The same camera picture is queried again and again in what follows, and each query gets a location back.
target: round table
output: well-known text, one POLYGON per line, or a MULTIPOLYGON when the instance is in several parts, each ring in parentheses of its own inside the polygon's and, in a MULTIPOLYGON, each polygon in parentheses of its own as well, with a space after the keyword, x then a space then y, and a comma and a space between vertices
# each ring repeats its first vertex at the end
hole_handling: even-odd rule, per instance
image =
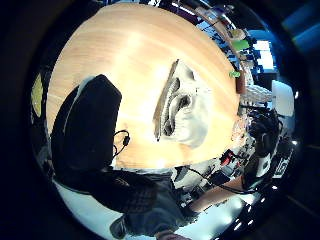
MULTIPOLYGON (((223 52, 183 18, 148 5, 119 3, 100 9, 63 48, 50 80, 48 130, 67 95, 82 80, 104 74, 121 91, 116 130, 130 132, 129 145, 117 156, 126 168, 167 168, 217 157, 234 146, 239 95, 234 70, 223 52), (210 126, 197 148, 154 136, 153 115, 172 64, 181 59, 212 90, 210 126)), ((123 136, 114 142, 121 147, 123 136)))

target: cable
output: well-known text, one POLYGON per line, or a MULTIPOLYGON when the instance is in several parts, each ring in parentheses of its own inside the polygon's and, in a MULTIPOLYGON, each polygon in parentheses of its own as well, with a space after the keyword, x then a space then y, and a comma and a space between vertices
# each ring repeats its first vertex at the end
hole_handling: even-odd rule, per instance
POLYGON ((216 22, 214 22, 214 23, 210 23, 210 25, 209 26, 206 26, 205 28, 203 28, 203 29, 200 29, 201 31, 204 31, 204 30, 206 30, 207 28, 209 28, 209 27, 213 27, 213 25, 215 25, 216 23, 218 23, 219 22, 219 20, 218 21, 216 21, 216 22))
POLYGON ((192 169, 192 168, 187 167, 187 166, 185 166, 185 168, 187 168, 188 170, 190 170, 190 171, 198 174, 198 175, 201 176, 203 179, 206 179, 210 185, 213 185, 213 186, 216 186, 216 187, 220 187, 220 188, 222 188, 222 189, 224 189, 224 190, 227 190, 227 191, 229 191, 229 192, 232 192, 232 193, 245 195, 245 194, 252 194, 252 193, 255 193, 255 192, 258 191, 258 190, 241 191, 241 190, 239 190, 239 189, 235 189, 235 188, 231 188, 231 187, 224 186, 223 184, 221 184, 221 185, 216 185, 216 184, 214 184, 213 182, 211 182, 211 180, 210 180, 209 178, 203 176, 203 175, 202 175, 201 173, 199 173, 197 170, 192 169))
POLYGON ((129 132, 128 132, 127 130, 125 130, 125 129, 119 130, 119 131, 115 132, 115 134, 114 134, 113 136, 115 137, 115 136, 116 136, 117 134, 119 134, 119 133, 126 133, 127 136, 125 136, 125 137, 123 138, 122 148, 120 149, 120 151, 118 151, 118 148, 116 147, 116 145, 113 145, 113 147, 115 148, 116 152, 115 152, 115 154, 112 156, 112 158, 118 156, 118 155, 122 152, 122 150, 123 150, 126 146, 128 146, 128 144, 129 144, 129 142, 130 142, 130 134, 129 134, 129 132))
POLYGON ((240 159, 243 159, 243 160, 247 160, 246 157, 242 157, 242 156, 240 156, 240 155, 237 155, 237 154, 235 154, 235 153, 234 153, 233 151, 231 151, 231 150, 230 150, 230 153, 231 153, 232 156, 235 157, 235 158, 240 158, 240 159))
POLYGON ((180 0, 178 0, 178 6, 177 6, 177 10, 176 10, 176 14, 179 14, 179 9, 180 9, 181 3, 180 0))

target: chair backrest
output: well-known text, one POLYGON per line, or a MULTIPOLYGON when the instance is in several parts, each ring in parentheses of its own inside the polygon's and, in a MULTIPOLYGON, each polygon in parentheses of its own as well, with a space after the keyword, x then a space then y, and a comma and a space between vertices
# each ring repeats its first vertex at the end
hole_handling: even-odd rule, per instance
POLYGON ((278 114, 291 117, 294 112, 292 88, 282 82, 272 81, 272 104, 278 114))
POLYGON ((83 175, 100 171, 112 162, 121 93, 103 75, 87 82, 81 94, 78 90, 67 96, 56 117, 51 135, 52 161, 59 181, 86 191, 83 175))

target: wooden table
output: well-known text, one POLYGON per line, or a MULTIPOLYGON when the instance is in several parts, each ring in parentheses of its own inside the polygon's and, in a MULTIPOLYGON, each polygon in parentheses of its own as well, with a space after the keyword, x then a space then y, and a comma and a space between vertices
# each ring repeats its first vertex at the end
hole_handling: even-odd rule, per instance
MULTIPOLYGON (((209 160, 234 146, 239 95, 232 70, 218 46, 183 18, 146 5, 107 6, 74 32, 57 60, 48 91, 48 130, 70 91, 83 79, 104 74, 122 93, 116 130, 127 129, 131 136, 118 166, 164 168, 209 160), (195 149, 154 137, 155 107, 177 59, 212 89, 209 133, 195 149)), ((119 147, 121 139, 115 138, 119 147)))

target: person's arm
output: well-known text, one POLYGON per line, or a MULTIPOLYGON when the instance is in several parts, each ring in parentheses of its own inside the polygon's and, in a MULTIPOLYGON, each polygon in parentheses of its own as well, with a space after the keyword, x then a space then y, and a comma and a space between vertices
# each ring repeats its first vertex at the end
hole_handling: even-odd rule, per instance
MULTIPOLYGON (((235 178, 234 180, 224 185, 227 187, 231 187, 231 188, 235 188, 240 191, 243 191, 241 176, 235 178)), ((237 194, 224 190, 220 187, 215 187, 205 192, 199 199, 191 203, 189 205, 189 208, 193 212, 200 213, 203 210, 210 207, 211 205, 223 202, 234 195, 237 195, 237 194)))

